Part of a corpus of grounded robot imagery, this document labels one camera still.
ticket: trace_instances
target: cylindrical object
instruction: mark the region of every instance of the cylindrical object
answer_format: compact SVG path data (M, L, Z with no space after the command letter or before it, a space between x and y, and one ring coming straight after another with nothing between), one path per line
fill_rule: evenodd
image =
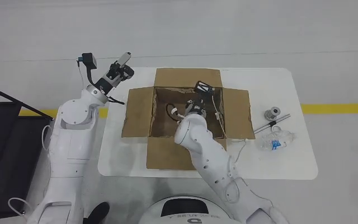
M257 133L259 133L260 131L265 130L266 128L269 128L269 127L274 126L274 125L277 124L278 122L280 122L280 121L282 121L282 120L285 120L286 118L289 118L290 116L291 116L291 114L286 114L285 116L282 116L282 117L278 118L277 120L275 120L275 121L273 121L273 122L269 122L269 123L266 124L265 126L260 127L259 129L255 130L253 133L254 133L254 134L257 134Z
M270 110L265 111L264 117L266 120L273 121L276 120L277 116L280 114L281 114L280 108L274 106Z

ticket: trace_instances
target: bottle label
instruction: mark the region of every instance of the bottle label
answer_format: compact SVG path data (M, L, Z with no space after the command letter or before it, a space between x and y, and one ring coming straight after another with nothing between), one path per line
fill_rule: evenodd
M278 140L272 141L272 150L276 150L280 146L282 146L280 141Z

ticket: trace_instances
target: black cable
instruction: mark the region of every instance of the black cable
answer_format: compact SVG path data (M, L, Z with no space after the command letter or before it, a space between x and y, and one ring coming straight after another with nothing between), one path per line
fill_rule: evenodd
M92 73L91 73L91 70L89 68L87 68L87 79L88 79L88 81L90 82L90 84L92 86L95 86L95 84L92 81Z
M112 96L110 96L109 99L111 99L111 100L109 100L108 102L115 102L115 103L117 103L117 104L122 104L122 105L124 105L124 102L119 101L119 100L116 100L116 99L113 98Z
M174 105L174 104L167 104L167 105L166 105L166 112L167 112L167 115L168 115L172 120L174 120L175 122L178 122L179 120L173 118L172 115L168 112L168 106L172 106L173 108L175 108L175 105Z

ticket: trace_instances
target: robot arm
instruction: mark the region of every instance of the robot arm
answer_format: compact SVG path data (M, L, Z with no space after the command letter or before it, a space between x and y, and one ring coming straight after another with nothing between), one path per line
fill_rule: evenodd
M269 200L250 190L240 177L234 159L213 140L204 118L205 109L192 103L185 115L176 131L175 142L189 150L192 164L233 218L241 223L287 223Z
M129 58L130 53L125 53L95 84L91 78L91 69L97 68L95 58L91 53L79 58L78 61L87 67L91 85L82 90L80 99L69 100L58 110L49 146L51 177L48 190L27 220L28 224L82 224L81 187L92 151L98 107L114 101L108 93L133 76L134 71L125 65Z

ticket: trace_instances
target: open cardboard box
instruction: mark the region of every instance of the open cardboard box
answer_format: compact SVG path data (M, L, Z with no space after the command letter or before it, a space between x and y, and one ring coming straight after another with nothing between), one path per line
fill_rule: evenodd
M195 170L189 151L174 143L178 127L166 114L166 104L173 103L184 114L188 100L195 100L197 81L215 87L215 105L228 138L254 139L247 90L223 88L220 71L202 68L158 68L153 87L129 90L122 137L148 137L147 168ZM214 139L226 148L226 139L215 116L211 100L207 100L206 121Z

